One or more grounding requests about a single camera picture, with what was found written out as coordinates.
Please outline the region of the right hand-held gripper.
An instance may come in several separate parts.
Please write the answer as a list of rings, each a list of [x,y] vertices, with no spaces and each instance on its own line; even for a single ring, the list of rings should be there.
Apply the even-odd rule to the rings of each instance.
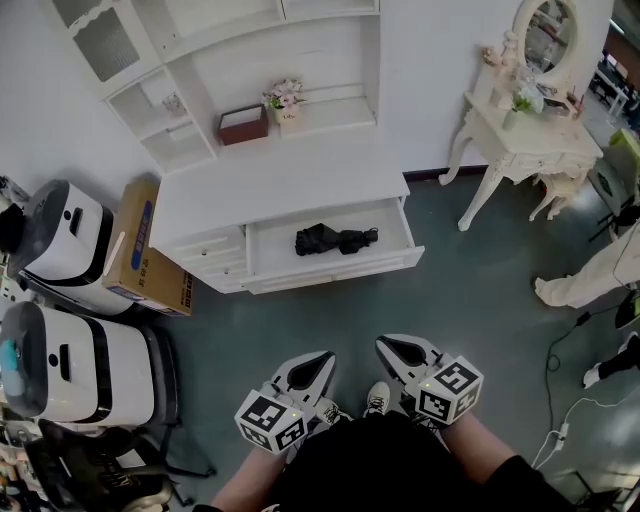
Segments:
[[[476,405],[484,375],[464,357],[407,334],[380,335],[375,346],[390,377],[405,385],[400,406],[414,421],[450,426]],[[421,376],[414,364],[427,364]]]

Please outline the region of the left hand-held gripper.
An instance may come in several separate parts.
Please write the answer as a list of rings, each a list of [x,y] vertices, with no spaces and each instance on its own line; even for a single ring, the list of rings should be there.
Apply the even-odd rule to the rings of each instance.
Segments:
[[[333,352],[311,352],[285,361],[263,387],[251,390],[234,416],[245,440],[282,454],[305,440],[320,420],[315,405],[335,370]]]

